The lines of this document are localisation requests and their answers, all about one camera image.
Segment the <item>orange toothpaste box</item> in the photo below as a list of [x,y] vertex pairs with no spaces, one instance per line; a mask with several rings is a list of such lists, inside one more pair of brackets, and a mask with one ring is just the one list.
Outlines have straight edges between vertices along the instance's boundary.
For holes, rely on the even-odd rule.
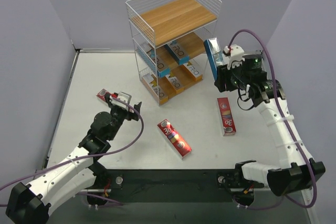
[[162,105],[168,101],[168,95],[158,84],[157,79],[154,75],[147,73],[141,77],[141,81],[147,90],[150,92],[152,97],[158,103],[158,105]]
[[169,82],[170,86],[173,88],[175,94],[179,94],[184,91],[184,86],[182,85],[178,77],[173,74],[173,72],[165,75],[165,78]]
[[190,61],[183,64],[183,67],[186,69],[187,73],[191,76],[194,81],[202,80],[203,75],[199,71],[197,64]]

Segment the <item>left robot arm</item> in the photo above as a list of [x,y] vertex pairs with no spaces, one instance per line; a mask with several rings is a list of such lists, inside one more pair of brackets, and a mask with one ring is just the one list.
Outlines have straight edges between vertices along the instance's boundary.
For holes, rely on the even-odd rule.
[[130,105],[131,96],[124,92],[107,94],[109,112],[99,112],[87,135],[59,164],[31,175],[32,181],[22,179],[13,186],[6,216],[13,223],[46,223],[52,213],[71,197],[88,187],[105,185],[106,169],[98,160],[111,155],[112,141],[125,120],[143,121],[142,103]]

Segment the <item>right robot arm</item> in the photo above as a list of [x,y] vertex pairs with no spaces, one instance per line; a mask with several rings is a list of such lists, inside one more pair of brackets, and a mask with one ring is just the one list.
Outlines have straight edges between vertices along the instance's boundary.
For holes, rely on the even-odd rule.
[[325,173],[323,162],[316,162],[299,137],[289,113],[279,81],[268,79],[261,55],[245,55],[230,67],[221,53],[209,58],[220,92],[245,91],[253,107],[265,120],[274,141],[279,167],[247,161],[233,172],[233,181],[245,186],[250,181],[268,186],[276,196],[309,189]]

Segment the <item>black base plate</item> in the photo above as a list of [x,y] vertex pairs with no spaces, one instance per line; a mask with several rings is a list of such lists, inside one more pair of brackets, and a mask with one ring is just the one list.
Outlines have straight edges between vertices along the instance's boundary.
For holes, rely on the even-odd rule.
[[121,203],[254,202],[250,182],[236,169],[109,169],[88,191]]

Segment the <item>teal toothpaste box with label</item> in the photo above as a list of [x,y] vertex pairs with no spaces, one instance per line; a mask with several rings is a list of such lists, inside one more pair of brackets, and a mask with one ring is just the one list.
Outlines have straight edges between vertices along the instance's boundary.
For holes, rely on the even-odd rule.
[[158,77],[163,78],[170,74],[170,68],[165,64],[159,55],[154,53],[154,49],[150,46],[150,44],[144,42],[137,45],[137,53],[153,72],[157,71]]

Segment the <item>red toothpaste box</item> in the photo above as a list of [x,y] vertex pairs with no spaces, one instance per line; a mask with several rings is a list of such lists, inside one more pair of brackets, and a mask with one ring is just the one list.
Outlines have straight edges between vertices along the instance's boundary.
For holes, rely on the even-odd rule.
[[217,105],[219,111],[220,129],[223,136],[232,136],[236,134],[236,127],[230,108],[228,98],[217,98]]
[[96,94],[96,97],[101,103],[108,106],[111,95],[112,95],[112,93],[110,93],[106,89],[102,89]]
[[191,146],[169,120],[164,119],[159,122],[157,128],[180,159],[184,159],[192,152]]

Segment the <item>light blue toothpaste box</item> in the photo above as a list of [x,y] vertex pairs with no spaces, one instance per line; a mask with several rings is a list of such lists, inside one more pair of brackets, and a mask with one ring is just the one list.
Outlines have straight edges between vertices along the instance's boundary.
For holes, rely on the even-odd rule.
[[220,66],[226,65],[223,51],[219,45],[217,38],[210,38],[204,41],[205,51],[208,57],[208,62],[211,67],[211,71],[214,77],[214,80],[217,80],[218,70]]

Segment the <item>silver blue toothpaste box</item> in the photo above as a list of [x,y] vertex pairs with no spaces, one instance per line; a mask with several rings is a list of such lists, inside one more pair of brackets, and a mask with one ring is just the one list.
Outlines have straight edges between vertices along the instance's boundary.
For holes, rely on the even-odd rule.
[[174,40],[164,45],[164,47],[174,58],[178,65],[183,65],[189,61],[189,54],[177,40]]

